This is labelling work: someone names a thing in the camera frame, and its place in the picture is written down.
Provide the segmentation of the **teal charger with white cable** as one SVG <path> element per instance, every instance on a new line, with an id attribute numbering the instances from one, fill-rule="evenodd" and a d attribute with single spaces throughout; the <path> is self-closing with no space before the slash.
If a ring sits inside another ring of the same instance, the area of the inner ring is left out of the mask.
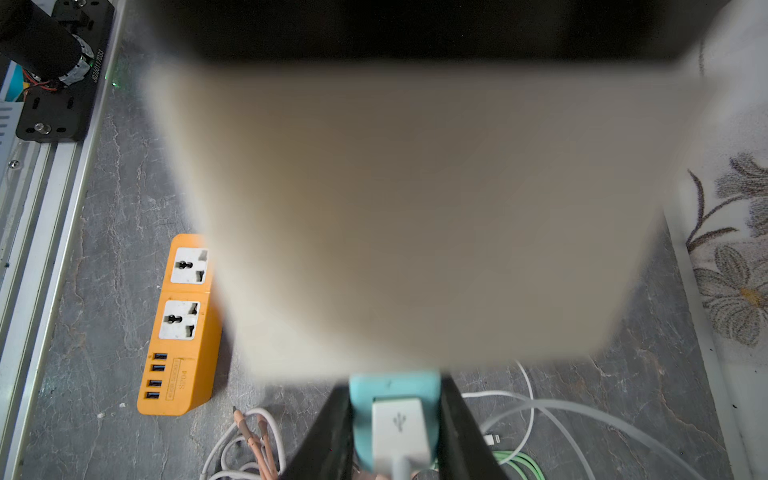
<path id="1" fill-rule="evenodd" d="M 354 448 L 364 470 L 388 479 L 412 479 L 424 470 L 438 472 L 439 400 L 443 376 L 438 371 L 422 371 L 350 378 Z M 514 406 L 483 423 L 476 423 L 505 474 L 507 469 L 513 469 L 523 479 L 529 476 L 541 479 L 544 476 L 538 464 L 520 448 L 500 455 L 492 451 L 484 437 L 492 426 L 518 412 L 527 411 L 530 414 L 542 413 L 549 418 L 570 444 L 587 478 L 594 478 L 595 472 L 584 451 L 554 414 L 566 411 L 623 432 L 693 479 L 701 476 L 656 439 L 603 411 L 565 400 L 532 398 L 513 392 L 504 395 L 514 400 Z"/>

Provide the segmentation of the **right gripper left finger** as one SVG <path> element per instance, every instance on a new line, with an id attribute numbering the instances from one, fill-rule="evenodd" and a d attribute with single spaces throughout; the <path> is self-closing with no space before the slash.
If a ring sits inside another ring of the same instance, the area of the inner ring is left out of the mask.
<path id="1" fill-rule="evenodd" d="M 302 445 L 280 474 L 285 480 L 350 480 L 354 459 L 353 407 L 347 384 L 330 392 Z"/>

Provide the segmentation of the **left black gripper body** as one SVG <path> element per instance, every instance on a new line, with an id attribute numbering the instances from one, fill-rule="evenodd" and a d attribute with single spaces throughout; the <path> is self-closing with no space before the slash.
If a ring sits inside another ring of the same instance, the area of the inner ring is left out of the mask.
<path id="1" fill-rule="evenodd" d="M 720 1 L 142 1 L 165 54 L 205 64 L 664 64 Z"/>

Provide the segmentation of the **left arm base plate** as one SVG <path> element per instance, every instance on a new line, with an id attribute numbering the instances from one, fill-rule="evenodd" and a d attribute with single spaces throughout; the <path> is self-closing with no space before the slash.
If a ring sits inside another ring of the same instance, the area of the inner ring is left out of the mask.
<path id="1" fill-rule="evenodd" d="M 114 16 L 108 1 L 57 1 L 51 13 L 32 1 L 1 3 L 1 54 L 27 82 L 19 94 L 19 139 L 84 139 L 106 74 Z"/>

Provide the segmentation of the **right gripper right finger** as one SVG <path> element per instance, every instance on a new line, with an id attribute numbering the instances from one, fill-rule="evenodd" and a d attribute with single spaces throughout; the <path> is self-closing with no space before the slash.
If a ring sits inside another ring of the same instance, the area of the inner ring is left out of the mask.
<path id="1" fill-rule="evenodd" d="M 451 376 L 441 378 L 437 461 L 442 480 L 507 480 Z"/>

